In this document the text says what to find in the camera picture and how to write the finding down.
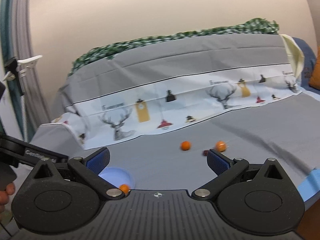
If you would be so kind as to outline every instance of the deer print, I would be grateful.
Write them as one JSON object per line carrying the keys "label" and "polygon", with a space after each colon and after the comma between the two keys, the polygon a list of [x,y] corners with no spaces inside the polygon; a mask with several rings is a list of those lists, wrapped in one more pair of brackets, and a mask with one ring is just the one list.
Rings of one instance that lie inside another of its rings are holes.
{"label": "deer print", "polygon": [[230,96],[236,91],[236,89],[237,89],[235,86],[231,85],[230,83],[229,83],[229,85],[230,85],[230,89],[227,89],[227,94],[225,95],[225,97],[224,97],[223,99],[222,99],[220,96],[218,96],[219,90],[217,90],[217,91],[215,91],[215,92],[213,93],[213,90],[214,90],[215,87],[212,87],[212,88],[209,89],[209,91],[207,91],[207,94],[208,94],[210,97],[216,98],[219,103],[222,103],[224,109],[228,109],[228,108],[235,107],[235,106],[229,106],[229,105],[227,104],[227,101],[229,100],[229,97],[230,97]]}
{"label": "deer print", "polygon": [[287,84],[288,88],[292,91],[292,93],[298,93],[296,79],[294,79],[294,83],[287,81],[285,78],[284,78],[284,81]]}
{"label": "deer print", "polygon": [[136,132],[135,130],[131,130],[129,132],[123,132],[121,130],[121,127],[124,126],[124,121],[130,117],[130,114],[132,113],[132,109],[130,109],[130,112],[127,110],[125,111],[125,115],[121,114],[121,119],[119,120],[118,124],[115,124],[114,122],[111,121],[111,117],[108,118],[108,120],[105,119],[106,113],[103,114],[102,118],[100,120],[106,124],[110,124],[111,128],[115,130],[115,135],[114,135],[114,140],[118,141],[127,137],[130,137],[134,135]]}

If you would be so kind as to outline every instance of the orange fruit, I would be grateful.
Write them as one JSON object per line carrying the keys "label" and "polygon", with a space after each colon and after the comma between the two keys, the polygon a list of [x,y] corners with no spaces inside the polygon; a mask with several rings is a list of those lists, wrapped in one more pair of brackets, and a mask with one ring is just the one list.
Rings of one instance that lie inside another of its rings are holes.
{"label": "orange fruit", "polygon": [[181,150],[187,151],[191,148],[191,143],[189,141],[184,141],[181,143]]}
{"label": "orange fruit", "polygon": [[129,193],[130,187],[127,184],[122,184],[119,189],[127,195]]}
{"label": "orange fruit", "polygon": [[216,143],[216,150],[218,152],[223,152],[227,149],[227,144],[224,141],[218,141]]}

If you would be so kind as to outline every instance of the braided white cable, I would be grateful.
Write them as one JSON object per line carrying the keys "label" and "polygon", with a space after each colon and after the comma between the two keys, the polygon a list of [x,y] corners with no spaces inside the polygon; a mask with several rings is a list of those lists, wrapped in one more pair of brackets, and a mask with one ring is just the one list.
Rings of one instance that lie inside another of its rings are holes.
{"label": "braided white cable", "polygon": [[28,142],[28,124],[27,124],[27,114],[26,114],[26,102],[24,95],[21,96],[21,112],[22,112],[22,126],[23,126],[23,140]]}

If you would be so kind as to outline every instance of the beige wall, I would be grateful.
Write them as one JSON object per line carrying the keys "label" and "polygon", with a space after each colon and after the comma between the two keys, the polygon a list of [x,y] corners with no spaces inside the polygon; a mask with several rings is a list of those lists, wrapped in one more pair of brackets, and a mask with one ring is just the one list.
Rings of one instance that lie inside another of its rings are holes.
{"label": "beige wall", "polygon": [[315,26],[318,46],[320,46],[320,0],[307,0]]}
{"label": "beige wall", "polygon": [[316,50],[306,0],[30,0],[31,39],[51,104],[72,61],[117,41],[241,24],[262,17]]}

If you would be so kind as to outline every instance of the plastic-wrapped orange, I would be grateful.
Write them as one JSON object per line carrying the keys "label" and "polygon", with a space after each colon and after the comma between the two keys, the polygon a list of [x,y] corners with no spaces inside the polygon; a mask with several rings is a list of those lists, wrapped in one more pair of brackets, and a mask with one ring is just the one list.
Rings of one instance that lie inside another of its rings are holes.
{"label": "plastic-wrapped orange", "polygon": [[127,195],[129,193],[130,187],[127,184],[122,184],[119,189]]}
{"label": "plastic-wrapped orange", "polygon": [[187,151],[191,148],[191,143],[189,141],[184,141],[181,143],[180,147],[181,147],[181,150]]}
{"label": "plastic-wrapped orange", "polygon": [[218,152],[223,152],[227,149],[227,144],[224,142],[224,141],[218,141],[216,143],[216,147],[215,149],[218,151]]}

